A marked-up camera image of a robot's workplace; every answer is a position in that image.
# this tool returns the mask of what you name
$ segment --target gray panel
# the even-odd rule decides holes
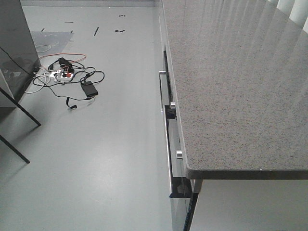
[[[39,55],[61,53],[73,34],[73,32],[31,31],[31,36]]]
[[[0,46],[27,72],[39,65],[32,37],[19,0],[0,0]],[[18,101],[29,75],[22,71],[3,51],[0,51],[0,68]]]
[[[191,231],[303,231],[308,180],[204,180]]]

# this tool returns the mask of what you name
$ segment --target countertop edge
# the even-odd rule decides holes
[[[189,170],[192,180],[308,180],[308,170]]]

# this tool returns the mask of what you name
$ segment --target power adapter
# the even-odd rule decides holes
[[[67,61],[65,58],[59,58],[58,61],[59,61],[60,67],[67,66],[67,71],[69,73],[74,73],[73,66],[69,61]]]
[[[94,97],[95,95],[98,95],[98,92],[91,81],[82,82],[81,88],[83,89],[87,97]]]

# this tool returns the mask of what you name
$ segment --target black cable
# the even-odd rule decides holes
[[[84,67],[76,66],[76,65],[74,65],[74,64],[72,64],[72,66],[75,67],[75,68],[73,68],[74,70],[84,69]]]
[[[1,49],[4,53],[6,53],[7,56],[12,60],[12,62],[14,62],[20,69],[22,69],[22,70],[23,70],[24,72],[26,72],[28,75],[34,76],[34,74],[30,74],[30,73],[27,72],[25,69],[23,69],[23,68],[22,68],[22,67],[21,67],[11,56],[2,48],[2,47],[0,47],[0,49]],[[69,108],[71,108],[71,109],[77,108],[77,105],[69,106],[69,105],[68,105],[68,102],[69,102],[70,99],[76,100],[76,101],[83,101],[83,100],[90,100],[90,99],[93,99],[93,98],[94,98],[94,96],[93,96],[93,97],[87,97],[87,98],[85,98],[85,99],[75,99],[75,98],[72,98],[72,97],[69,97],[69,96],[60,96],[60,95],[57,95],[57,94],[51,89],[51,87],[49,87],[46,83],[44,83],[43,81],[41,81],[41,80],[39,79],[39,77],[33,77],[33,79],[38,79],[40,82],[42,82],[43,85],[46,86],[46,87],[48,87],[56,97],[59,97],[59,98],[66,98],[66,105],[67,105]]]
[[[54,65],[55,63],[57,63],[57,62],[59,62],[59,60],[56,60],[56,61],[54,61],[52,64],[50,64],[50,65],[48,66],[48,71],[52,71],[52,70],[53,70],[53,65]]]
[[[76,68],[73,68],[73,69],[85,69],[85,66],[77,61],[74,61],[74,60],[67,60],[69,62],[72,62],[72,66],[75,66]]]
[[[74,74],[74,77],[69,81],[69,82],[66,82],[64,84],[73,84],[73,83],[80,83],[82,85],[86,85],[84,84],[84,82],[91,76],[93,76],[95,73],[102,73],[103,74],[103,77],[102,79],[98,80],[98,81],[95,81],[95,82],[92,82],[92,84],[95,84],[95,83],[100,83],[102,82],[104,79],[105,79],[105,73],[103,71],[97,71],[95,70],[94,67],[86,67],[85,69],[89,69],[89,68],[93,68],[94,71],[92,72],[87,72],[87,71],[77,71],[75,74]],[[75,82],[72,82],[72,80],[75,78],[75,76],[79,73],[86,73],[86,75],[84,77],[82,77],[79,81],[75,81]],[[36,86],[39,86],[41,87],[42,85],[40,84],[37,84],[34,82],[35,81],[35,78],[32,80],[32,83]],[[55,83],[55,84],[52,84],[52,85],[45,85],[44,87],[53,87],[53,86],[56,86],[56,85],[63,85],[62,83]]]

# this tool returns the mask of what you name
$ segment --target cable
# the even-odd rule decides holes
[[[83,58],[81,59],[78,59],[76,61],[73,61],[73,63],[76,63],[76,62],[80,62],[82,60],[84,60],[87,56],[85,54],[80,54],[80,53],[56,53],[56,54],[47,54],[47,55],[44,55],[44,56],[41,56],[39,59],[43,59],[43,58],[46,58],[46,57],[49,57],[49,56],[55,56],[55,55],[60,55],[60,54],[67,54],[67,55],[82,55]]]
[[[12,62],[15,63],[20,69],[22,69],[22,70],[23,70],[24,72],[26,72],[28,75],[33,76],[33,74],[30,74],[30,73],[27,72],[23,67],[21,67],[21,66],[20,66],[20,65],[19,65],[19,64],[7,53],[6,50],[4,50],[2,47],[0,47],[0,49],[1,49],[4,53],[6,53],[7,56],[12,60]],[[69,97],[69,96],[60,96],[60,95],[57,95],[57,94],[51,89],[51,87],[49,87],[46,83],[44,83],[43,81],[41,81],[41,80],[39,79],[39,77],[33,77],[33,78],[34,78],[34,79],[38,79],[40,82],[42,82],[43,86],[48,87],[56,97],[59,97],[59,98],[66,98],[66,105],[67,105],[69,108],[71,108],[71,109],[77,108],[77,105],[69,106],[69,105],[68,105],[68,102],[69,102],[70,99],[76,100],[76,101],[83,101],[83,100],[90,100],[90,99],[93,99],[93,98],[94,98],[94,96],[93,96],[93,97],[87,97],[87,98],[85,98],[85,99],[75,99],[75,98],[72,98],[72,97]]]
[[[72,67],[73,67],[73,66],[76,67],[76,68],[71,68],[70,70],[78,70],[78,69],[85,69],[85,68],[86,68],[83,64],[79,63],[78,61],[68,60],[68,59],[67,59],[66,61],[70,62]],[[52,70],[53,70],[53,66],[54,66],[56,63],[59,63],[59,59],[57,59],[56,61],[54,61],[52,64],[50,64],[50,65],[48,66],[48,71],[52,71]],[[64,69],[64,70],[68,71],[68,68],[69,68],[69,66],[65,66],[65,65],[63,65],[63,66],[60,65],[60,67],[61,67],[61,68],[58,69],[58,71],[61,70],[61,69]]]
[[[75,109],[75,108],[77,108],[77,105],[70,106],[70,105],[68,104],[70,99],[71,99],[71,100],[76,100],[76,101],[84,101],[84,100],[91,100],[91,99],[94,98],[94,96],[93,96],[93,97],[87,97],[87,98],[85,98],[85,99],[75,99],[75,98],[72,98],[72,97],[69,97],[69,96],[57,95],[57,94],[53,91],[53,89],[51,88],[51,86],[48,86],[48,85],[47,85],[47,84],[50,82],[50,76],[49,76],[49,75],[50,75],[50,72],[49,72],[49,71],[46,71],[46,68],[45,68],[45,67],[43,67],[43,66],[39,67],[41,70],[43,70],[43,72],[37,71],[37,72],[34,72],[33,74],[31,74],[31,73],[29,73],[28,71],[26,71],[23,67],[21,67],[21,66],[20,66],[20,65],[19,65],[19,64],[7,53],[6,50],[4,50],[2,47],[0,47],[0,49],[1,49],[4,53],[6,53],[6,55],[12,60],[12,62],[14,62],[20,69],[22,69],[25,73],[27,73],[28,75],[30,75],[30,76],[32,77],[32,79],[30,79],[30,80],[32,80],[32,82],[33,82],[34,85],[37,85],[37,86],[40,86],[40,87],[41,87],[40,89],[38,89],[38,90],[36,90],[36,91],[33,91],[33,92],[26,92],[26,91],[25,91],[25,93],[27,93],[27,94],[36,93],[36,92],[42,90],[44,87],[47,87],[47,88],[49,88],[49,89],[52,91],[52,93],[53,93],[56,97],[59,97],[59,98],[66,98],[66,105],[67,105],[70,109]],[[83,58],[81,58],[81,59],[79,59],[79,60],[77,60],[77,61],[73,61],[74,63],[77,63],[77,64],[80,64],[79,61],[82,61],[82,60],[84,60],[84,59],[87,57],[85,54],[78,54],[78,53],[57,53],[57,54],[44,55],[44,56],[40,57],[40,59],[41,59],[41,58],[44,58],[44,57],[48,57],[48,56],[59,55],[59,54],[83,55],[83,56],[84,56]],[[76,72],[76,74],[77,74],[77,73],[86,73],[86,76],[84,76],[83,78],[81,78],[80,81],[78,81],[78,82],[71,82],[71,83],[81,83],[81,84],[82,84],[83,82],[86,81],[87,78],[91,77],[91,76],[94,75],[96,72],[102,73],[102,74],[103,74],[103,77],[102,77],[101,80],[96,81],[96,82],[94,82],[94,83],[100,83],[100,82],[102,82],[102,81],[105,79],[105,73],[104,73],[103,71],[96,71],[96,69],[95,69],[94,67],[85,67],[84,69],[86,70],[86,69],[89,69],[89,68],[93,68],[94,71],[92,71],[92,72],[87,72],[87,71],[78,71],[78,72]],[[36,79],[37,79],[39,82],[41,82],[42,84],[41,84],[41,85],[40,85],[40,84],[36,84],[36,83],[34,82]]]
[[[44,67],[42,67],[42,66],[40,66],[39,67],[42,71],[36,71],[36,72],[33,72],[33,74],[35,74],[36,75],[36,77],[41,81],[41,79],[42,78],[45,78],[45,82],[44,82],[44,84],[48,84],[48,83],[50,83],[50,81],[51,81],[51,77],[50,77],[50,72],[48,72],[48,71],[45,71],[44,70]],[[45,85],[44,84],[35,84],[35,85],[37,85],[37,86],[40,86],[40,88],[39,89],[37,89],[37,90],[35,90],[35,91],[26,91],[26,89],[25,89],[25,86],[27,85],[27,83],[29,82],[29,81],[35,81],[35,77],[33,77],[32,79],[30,79],[30,80],[28,80],[25,84],[24,84],[24,92],[26,93],[26,94],[33,94],[33,93],[36,93],[36,92],[38,92],[38,91],[40,91],[40,90],[42,90],[44,87],[45,87]]]
[[[48,47],[46,50],[44,50],[44,51],[38,51],[38,47]],[[44,45],[37,45],[37,46],[35,46],[35,49],[37,50],[37,53],[44,53],[44,52],[47,52],[47,51],[49,51],[50,49],[51,49],[51,45],[48,45],[48,44],[44,44]]]

